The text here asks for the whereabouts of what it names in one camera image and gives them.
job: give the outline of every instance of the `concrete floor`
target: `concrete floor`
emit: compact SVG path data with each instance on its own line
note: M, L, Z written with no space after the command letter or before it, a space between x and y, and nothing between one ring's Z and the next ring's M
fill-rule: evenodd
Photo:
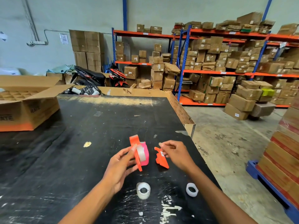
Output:
M193 142L223 192L258 223L293 222L282 205L245 170L259 159L286 109L258 121L238 121L218 107L184 107L196 123Z

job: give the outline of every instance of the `pallet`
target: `pallet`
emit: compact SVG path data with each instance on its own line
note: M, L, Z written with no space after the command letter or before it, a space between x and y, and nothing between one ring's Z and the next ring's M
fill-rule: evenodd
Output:
M262 183L264 182L270 189L271 193L276 197L284 208L286 215L294 222L294 224L299 224L299 211L298 209L288 200L286 197L276 189L274 185L269 182L262 173L256 169L257 160L248 161L246 171L254 179L258 179Z

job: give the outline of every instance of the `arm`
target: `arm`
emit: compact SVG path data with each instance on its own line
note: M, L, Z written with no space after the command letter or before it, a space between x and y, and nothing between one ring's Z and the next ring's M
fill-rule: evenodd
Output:
M182 142L167 141L159 145L164 155L190 176L220 224L257 224L200 170Z
M135 150L136 145L115 154L110 159L103 179L59 223L94 223L114 194L122 188L125 177L138 169L136 161L130 160L134 158Z

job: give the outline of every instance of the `clear tape roll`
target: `clear tape roll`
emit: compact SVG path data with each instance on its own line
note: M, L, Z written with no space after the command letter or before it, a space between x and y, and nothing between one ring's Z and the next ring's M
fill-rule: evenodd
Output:
M189 187L194 188L194 189L195 189L195 192L191 192L191 191L189 190ZM187 192L187 194L188 194L189 196L196 197L197 194L198 194L198 189L197 189L197 187L196 187L196 185L195 185L194 183L191 183L191 182L190 182L190 183L187 184L186 192Z
M140 192L140 190L142 188L146 188L147 192L146 193L142 193ZM137 196L142 199L142 200L146 200L147 198L149 198L150 196L150 185L147 184L146 182L139 182L136 185L136 190L137 190Z
M145 161L146 158L145 158L144 148L142 147L142 145L137 146L137 152L139 155L140 162Z

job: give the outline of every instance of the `right hand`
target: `right hand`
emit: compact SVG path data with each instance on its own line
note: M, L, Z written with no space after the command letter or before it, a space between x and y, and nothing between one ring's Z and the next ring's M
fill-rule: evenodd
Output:
M159 143L159 146L163 154L170 157L171 161L184 172L187 172L190 167L196 165L183 142L170 140Z

